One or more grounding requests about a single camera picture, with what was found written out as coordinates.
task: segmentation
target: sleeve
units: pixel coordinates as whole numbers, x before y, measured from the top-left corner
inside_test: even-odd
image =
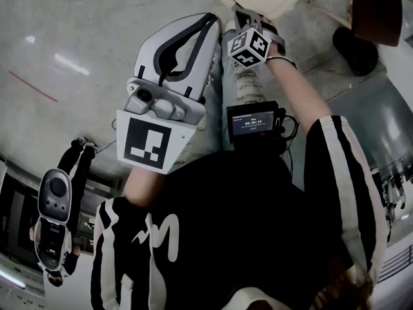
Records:
[[[119,309],[125,254],[135,236],[134,227],[140,219],[145,222],[146,214],[146,209],[125,198],[107,200],[97,208],[90,284],[94,310]]]
[[[70,276],[73,274],[73,272],[75,272],[78,259],[79,256],[75,255],[74,253],[70,253],[66,257],[63,266],[65,267],[67,274],[69,274]]]
[[[305,193],[334,235],[377,283],[387,247],[385,212],[363,150],[347,120],[325,116],[307,134]]]

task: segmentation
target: light fixture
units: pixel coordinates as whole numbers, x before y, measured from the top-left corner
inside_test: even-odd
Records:
[[[89,76],[89,71],[86,70],[85,68],[81,68],[78,65],[74,64],[73,62],[69,61],[68,59],[64,58],[60,54],[54,54],[54,58],[56,61],[63,63],[64,65],[67,65],[68,67],[74,69],[77,72],[80,72],[81,74],[84,74],[86,76]]]
[[[26,284],[24,282],[21,282],[20,280],[10,276],[9,274],[5,273],[3,270],[0,270],[0,276],[2,276],[4,279],[8,280],[12,284],[20,287],[21,289],[26,289]]]

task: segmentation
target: red line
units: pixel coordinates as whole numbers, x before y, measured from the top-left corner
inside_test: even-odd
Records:
[[[40,93],[41,95],[45,96],[48,99],[51,99],[52,101],[57,102],[57,100],[55,98],[52,98],[51,96],[47,95],[46,93],[40,91],[38,88],[35,88],[32,84],[29,84],[27,81],[25,81],[24,79],[21,79],[18,75],[16,75],[14,72],[9,70],[9,73],[16,77],[18,80],[20,80],[22,83],[26,84],[27,86],[29,86],[31,89],[35,90],[36,92]]]

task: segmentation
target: person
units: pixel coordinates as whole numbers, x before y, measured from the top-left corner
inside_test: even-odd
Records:
[[[57,166],[58,169],[65,171],[69,175],[70,171],[79,159],[80,154],[83,152],[80,157],[76,173],[72,179],[72,206],[70,208],[70,218],[66,225],[72,235],[72,252],[67,254],[63,267],[60,271],[51,271],[46,269],[49,282],[56,287],[60,287],[63,284],[64,276],[72,275],[76,269],[77,259],[80,255],[80,247],[73,243],[73,239],[77,232],[81,200],[85,191],[87,175],[89,173],[90,164],[92,163],[97,151],[98,148],[93,142],[88,141],[84,137],[77,138],[71,142],[70,148],[63,154],[59,165]],[[37,263],[39,263],[39,257],[36,254],[34,246],[34,231],[38,218],[39,213],[36,212],[30,220],[30,243],[32,245],[32,252]]]
[[[94,309],[368,309],[386,222],[361,146],[290,62],[271,59],[307,135],[305,191],[279,154],[232,150],[226,107],[265,100],[262,68],[227,56],[235,37],[222,38],[222,78],[219,47],[212,60],[206,120],[191,144],[197,160],[185,153],[167,176],[134,167],[123,196],[98,208]],[[278,55],[275,43],[268,55]],[[202,146],[209,155],[200,158]]]

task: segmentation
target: brown hair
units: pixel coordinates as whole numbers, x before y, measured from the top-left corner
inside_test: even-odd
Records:
[[[354,283],[339,258],[328,261],[327,284],[314,300],[317,310],[369,310],[369,298],[373,282],[360,265],[356,269],[364,273],[363,281]]]

